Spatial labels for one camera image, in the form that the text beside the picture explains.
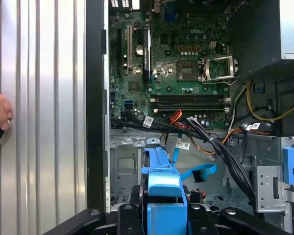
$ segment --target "green circuit board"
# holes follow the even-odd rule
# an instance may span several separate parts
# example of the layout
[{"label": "green circuit board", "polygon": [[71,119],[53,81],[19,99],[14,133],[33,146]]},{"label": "green circuit board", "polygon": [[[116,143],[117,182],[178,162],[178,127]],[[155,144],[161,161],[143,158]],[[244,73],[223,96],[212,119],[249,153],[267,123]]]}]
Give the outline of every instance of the green circuit board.
[{"label": "green circuit board", "polygon": [[[178,15],[173,23],[153,13],[146,22],[141,12],[116,13],[109,19],[110,39],[110,114],[121,118],[124,103],[132,101],[131,108],[137,118],[146,115],[159,121],[168,121],[170,112],[155,112],[150,99],[155,95],[228,95],[226,83],[203,84],[197,71],[198,60],[227,55],[226,15],[190,16]],[[128,26],[132,34],[132,67],[128,69]],[[142,30],[151,30],[151,79],[143,82]],[[211,76],[228,73],[228,65],[211,65]],[[198,121],[209,122],[207,129],[226,128],[228,123],[223,110],[183,112]]]}]

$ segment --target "side panel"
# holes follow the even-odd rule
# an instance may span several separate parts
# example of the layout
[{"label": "side panel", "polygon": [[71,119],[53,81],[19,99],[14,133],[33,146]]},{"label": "side panel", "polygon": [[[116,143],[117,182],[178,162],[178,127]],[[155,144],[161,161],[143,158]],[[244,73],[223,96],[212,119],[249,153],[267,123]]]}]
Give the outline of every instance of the side panel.
[{"label": "side panel", "polygon": [[86,0],[0,0],[0,235],[40,235],[87,207]]}]

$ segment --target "screw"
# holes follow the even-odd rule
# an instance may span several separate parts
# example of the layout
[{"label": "screw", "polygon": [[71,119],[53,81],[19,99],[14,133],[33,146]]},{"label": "screw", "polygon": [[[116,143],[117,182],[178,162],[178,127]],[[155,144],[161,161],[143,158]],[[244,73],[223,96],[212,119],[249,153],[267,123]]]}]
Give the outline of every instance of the screw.
[{"label": "screw", "polygon": [[230,214],[230,215],[235,215],[236,214],[236,212],[234,210],[231,210],[231,209],[226,209],[225,212]]},{"label": "screw", "polygon": [[195,210],[199,210],[200,206],[197,204],[192,204],[192,208]]},{"label": "screw", "polygon": [[132,209],[133,207],[131,206],[131,205],[126,205],[125,207],[124,207],[124,209],[125,210],[130,210],[130,209]]},{"label": "screw", "polygon": [[93,210],[90,212],[90,215],[98,215],[100,212],[98,210]]}]

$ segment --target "black plastic frame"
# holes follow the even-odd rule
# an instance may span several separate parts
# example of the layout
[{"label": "black plastic frame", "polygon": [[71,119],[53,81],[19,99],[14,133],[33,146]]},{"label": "black plastic frame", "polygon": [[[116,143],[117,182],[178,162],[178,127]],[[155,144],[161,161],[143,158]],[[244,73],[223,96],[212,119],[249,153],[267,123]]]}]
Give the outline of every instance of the black plastic frame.
[{"label": "black plastic frame", "polygon": [[86,1],[86,128],[88,208],[103,211],[103,0]]}]

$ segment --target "white sticker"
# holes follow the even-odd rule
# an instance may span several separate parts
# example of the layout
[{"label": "white sticker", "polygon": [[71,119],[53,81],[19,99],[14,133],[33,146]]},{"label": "white sticker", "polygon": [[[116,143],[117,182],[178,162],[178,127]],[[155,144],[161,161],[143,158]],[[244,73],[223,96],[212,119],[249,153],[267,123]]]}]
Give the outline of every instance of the white sticker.
[{"label": "white sticker", "polygon": [[176,148],[185,149],[185,150],[189,150],[189,149],[190,149],[190,146],[191,146],[190,143],[177,142],[175,147],[176,147]]},{"label": "white sticker", "polygon": [[249,125],[245,130],[249,131],[253,125]]},{"label": "white sticker", "polygon": [[152,125],[152,122],[153,122],[153,118],[149,117],[149,116],[146,116],[145,121],[143,123],[143,127],[150,128],[151,125]]},{"label": "white sticker", "polygon": [[197,121],[197,118],[196,118],[196,117],[193,117],[193,118],[188,117],[187,120],[188,120],[188,121],[190,121],[190,120],[192,120],[192,121]]},{"label": "white sticker", "polygon": [[257,130],[259,126],[260,126],[260,123],[254,123],[253,126],[251,127],[251,130]]}]

